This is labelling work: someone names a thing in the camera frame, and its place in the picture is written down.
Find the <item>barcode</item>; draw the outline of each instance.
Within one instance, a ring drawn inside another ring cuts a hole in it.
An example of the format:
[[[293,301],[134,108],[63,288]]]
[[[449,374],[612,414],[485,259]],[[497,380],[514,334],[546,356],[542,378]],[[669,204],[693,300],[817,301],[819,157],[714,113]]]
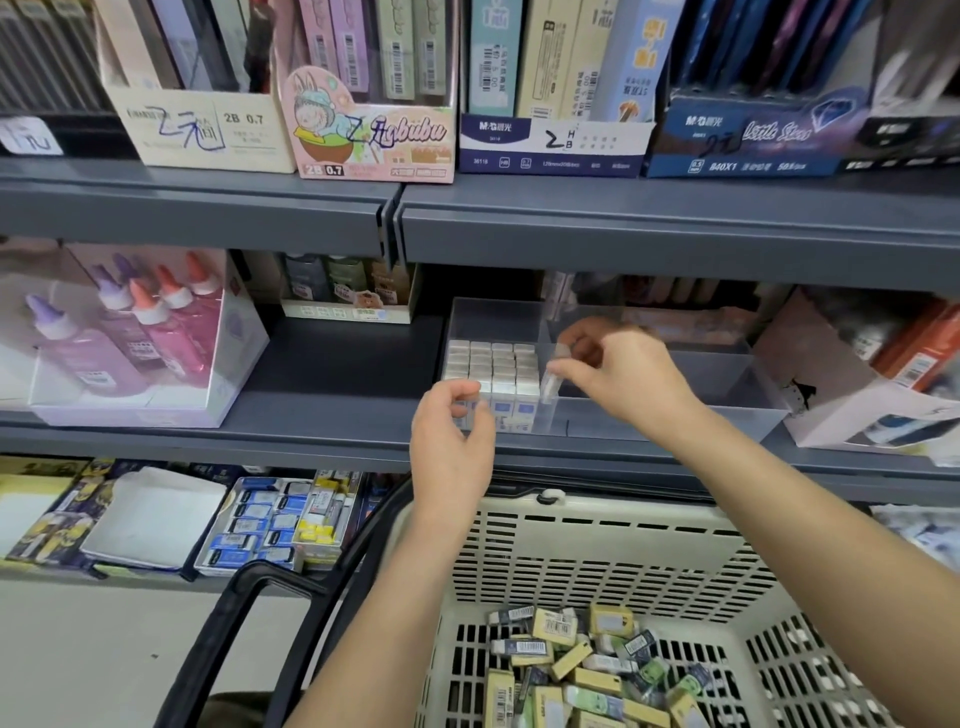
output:
[[[324,71],[330,70],[330,59],[326,56],[326,39],[323,36],[313,36],[313,59]]]
[[[894,383],[904,387],[912,387],[917,383],[918,379],[939,363],[939,360],[932,356],[928,356],[925,353],[918,353],[910,359],[910,362],[894,377]]]
[[[510,698],[510,691],[506,688],[498,688],[496,691],[496,703],[494,706],[493,725],[509,726],[507,712]]]
[[[546,643],[543,642],[515,642],[514,650],[518,655],[545,655]]]
[[[403,47],[398,40],[390,43],[390,63],[393,69],[391,75],[394,77],[394,94],[403,96],[406,79],[403,78]]]
[[[489,91],[493,88],[493,49],[483,49],[483,60],[480,62],[480,87]]]
[[[573,635],[573,624],[565,619],[548,618],[543,628],[551,635],[562,635],[564,637]]]
[[[357,66],[357,49],[353,33],[344,33],[344,55],[347,56],[347,86],[355,88],[360,85],[360,69]]]
[[[430,91],[437,90],[437,44],[433,40],[423,42],[423,58],[426,65],[423,85]]]

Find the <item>diamond graphic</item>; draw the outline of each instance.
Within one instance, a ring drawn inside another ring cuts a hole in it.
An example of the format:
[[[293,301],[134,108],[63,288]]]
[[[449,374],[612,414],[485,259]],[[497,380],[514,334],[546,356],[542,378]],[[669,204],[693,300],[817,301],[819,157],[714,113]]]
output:
[[[820,133],[834,121],[842,119],[854,109],[856,109],[856,102],[853,99],[829,99],[817,104],[810,110],[813,131]]]

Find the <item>black basket handle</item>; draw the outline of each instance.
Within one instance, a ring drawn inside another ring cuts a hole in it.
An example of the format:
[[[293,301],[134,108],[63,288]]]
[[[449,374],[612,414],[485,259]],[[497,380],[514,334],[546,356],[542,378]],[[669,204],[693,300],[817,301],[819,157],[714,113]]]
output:
[[[348,606],[345,599],[341,614],[334,623],[340,625],[339,629],[335,631],[331,626],[330,638],[324,645],[318,670],[363,603],[379,569],[394,521],[412,498],[413,486],[409,479],[394,488],[357,532],[323,581],[292,573],[265,561],[252,562],[235,573],[190,648],[177,679],[163,701],[154,723],[155,728],[193,728],[196,725],[233,640],[256,598],[267,586],[280,587],[311,602],[283,664],[264,722],[265,728],[280,728],[300,699],[300,686],[317,642],[350,578],[363,561],[363,578],[354,580],[356,594],[353,593],[353,585],[350,585],[348,592],[349,602],[355,607],[348,615],[344,615]]]

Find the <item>pink glue bottle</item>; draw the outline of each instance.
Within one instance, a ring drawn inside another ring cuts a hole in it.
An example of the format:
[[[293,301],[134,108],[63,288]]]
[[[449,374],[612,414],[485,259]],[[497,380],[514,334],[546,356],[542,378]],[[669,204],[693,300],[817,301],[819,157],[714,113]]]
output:
[[[224,297],[224,287],[217,280],[217,277],[206,270],[200,257],[190,251],[186,254],[186,269],[190,276],[190,290],[197,300],[204,305],[215,307],[220,311],[220,302]]]
[[[80,328],[40,296],[27,296],[27,305],[36,317],[36,330],[47,339],[41,348],[93,394],[129,397],[145,392],[150,386],[102,331]]]
[[[93,266],[92,274],[100,303],[104,305],[100,329],[141,372],[163,369],[165,365],[154,342],[133,315],[130,288],[117,283],[102,265]]]
[[[206,357],[207,364],[212,364],[217,346],[217,329],[220,327],[219,305],[213,308],[194,298],[190,289],[180,285],[165,265],[157,266],[156,273],[160,278],[160,297],[163,302],[173,317],[183,324],[197,349]]]
[[[154,342],[163,363],[185,384],[206,387],[210,382],[210,364],[193,343],[186,328],[170,313],[163,301],[156,301],[136,280],[130,282],[133,315]]]

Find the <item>barcode sticker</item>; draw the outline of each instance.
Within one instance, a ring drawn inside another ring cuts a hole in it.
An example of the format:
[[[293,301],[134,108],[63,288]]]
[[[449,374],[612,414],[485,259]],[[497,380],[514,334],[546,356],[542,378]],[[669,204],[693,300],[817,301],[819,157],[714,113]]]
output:
[[[324,71],[330,70],[330,58],[326,54],[326,38],[313,36],[313,60]]]
[[[403,74],[403,46],[399,40],[390,43],[390,69],[394,95],[405,96],[407,80]]]
[[[116,380],[110,376],[109,372],[77,372],[77,377],[93,387],[115,387]]]
[[[344,55],[347,57],[347,86],[354,90],[360,85],[360,66],[357,62],[356,38],[344,33]]]
[[[568,618],[563,615],[548,617],[543,622],[543,631],[550,635],[558,637],[573,637],[576,634],[577,619]]]
[[[137,359],[150,360],[159,359],[160,354],[156,347],[149,341],[128,341],[127,349]]]
[[[423,86],[427,91],[437,90],[437,44],[432,39],[423,42]]]
[[[473,46],[471,57],[474,67],[471,73],[471,102],[479,107],[505,109],[509,103],[507,94],[507,49],[499,44]]]
[[[493,707],[493,725],[496,728],[510,728],[511,720],[514,717],[513,700],[510,699],[510,690],[508,688],[499,688],[496,691],[496,700]]]
[[[12,155],[63,156],[57,138],[43,120],[35,116],[0,119],[0,144]]]
[[[601,632],[619,632],[624,627],[623,615],[597,615],[597,629]]]
[[[913,387],[927,372],[940,363],[939,359],[925,353],[915,354],[900,373],[893,378],[901,387]]]

